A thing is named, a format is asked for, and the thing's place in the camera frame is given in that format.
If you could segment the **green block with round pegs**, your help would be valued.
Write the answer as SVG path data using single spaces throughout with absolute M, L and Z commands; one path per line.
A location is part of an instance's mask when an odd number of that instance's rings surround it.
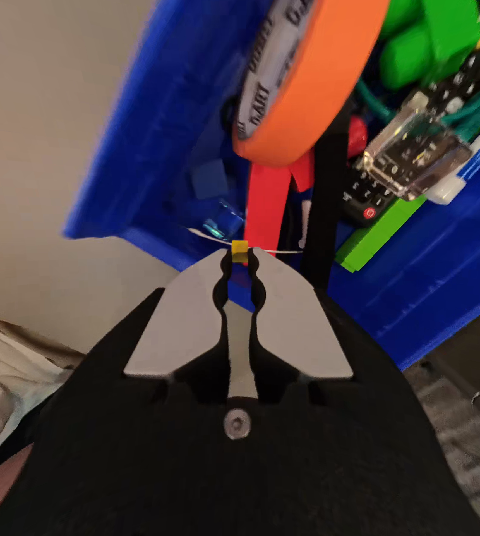
M 480 39 L 477 1 L 390 1 L 379 37 L 379 78 L 386 89 L 442 81 Z

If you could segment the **red block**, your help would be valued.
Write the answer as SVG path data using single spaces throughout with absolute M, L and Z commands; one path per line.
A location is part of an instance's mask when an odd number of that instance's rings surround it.
M 348 129 L 347 159 L 357 157 L 366 148 L 368 133 L 363 119 L 352 116 Z M 311 148 L 299 159 L 288 166 L 292 189 L 304 193 L 313 188 L 315 183 L 315 150 Z

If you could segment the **person's light clothing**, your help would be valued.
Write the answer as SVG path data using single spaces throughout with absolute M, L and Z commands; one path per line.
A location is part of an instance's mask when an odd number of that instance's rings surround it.
M 85 354 L 0 319 L 0 447 Z

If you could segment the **red bar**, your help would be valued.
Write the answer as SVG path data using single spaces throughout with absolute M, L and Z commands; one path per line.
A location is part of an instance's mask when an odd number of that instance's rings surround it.
M 276 256 L 291 182 L 288 167 L 251 164 L 246 201 L 244 240 Z

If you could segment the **black remote control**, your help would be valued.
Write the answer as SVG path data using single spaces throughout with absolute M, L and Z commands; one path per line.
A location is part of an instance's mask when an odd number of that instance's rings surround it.
M 480 1 L 478 1 L 480 21 Z M 480 40 L 459 70 L 426 89 L 433 111 L 441 115 L 465 108 L 480 96 Z M 344 189 L 344 217 L 355 227 L 370 227 L 397 200 L 395 194 L 363 171 L 351 171 Z

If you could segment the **clear acrylic cube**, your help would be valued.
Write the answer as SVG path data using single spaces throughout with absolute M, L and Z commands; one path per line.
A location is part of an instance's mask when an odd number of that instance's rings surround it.
M 472 156 L 470 144 L 426 109 L 417 90 L 367 145 L 356 168 L 396 197 L 412 202 Z
M 242 213 L 223 199 L 218 202 L 210 218 L 203 222 L 203 230 L 221 241 L 231 241 L 243 226 Z

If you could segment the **orange tape roll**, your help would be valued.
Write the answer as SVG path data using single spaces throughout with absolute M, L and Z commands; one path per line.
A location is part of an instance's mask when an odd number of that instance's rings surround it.
M 273 1 L 246 66 L 235 153 L 286 166 L 309 151 L 353 91 L 390 1 Z

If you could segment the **white marker with blue cap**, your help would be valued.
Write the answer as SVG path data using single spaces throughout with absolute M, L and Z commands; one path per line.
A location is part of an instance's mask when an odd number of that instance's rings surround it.
M 446 206 L 465 188 L 480 171 L 480 134 L 471 143 L 471 158 L 458 166 L 425 193 L 425 198 L 437 205 Z

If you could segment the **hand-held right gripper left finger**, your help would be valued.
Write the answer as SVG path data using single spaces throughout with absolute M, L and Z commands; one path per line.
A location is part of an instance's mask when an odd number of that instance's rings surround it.
M 212 350 L 227 335 L 230 250 L 219 249 L 166 286 L 124 374 L 165 379 Z

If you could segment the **blue plastic bin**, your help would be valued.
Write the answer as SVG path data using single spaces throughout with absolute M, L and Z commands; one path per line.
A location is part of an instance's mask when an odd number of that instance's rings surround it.
M 249 164 L 219 112 L 238 90 L 272 1 L 158 1 L 65 226 L 123 238 L 182 271 L 220 247 L 186 230 L 215 213 L 189 169 L 222 159 L 246 198 Z M 335 264 L 329 296 L 405 369 L 480 315 L 480 169 L 448 206 L 426 202 L 365 267 Z

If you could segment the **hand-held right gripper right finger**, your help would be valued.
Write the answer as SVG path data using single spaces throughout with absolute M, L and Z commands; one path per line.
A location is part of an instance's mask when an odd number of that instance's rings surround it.
M 314 287 L 270 253 L 250 250 L 251 300 L 262 349 L 311 379 L 350 379 L 352 368 Z

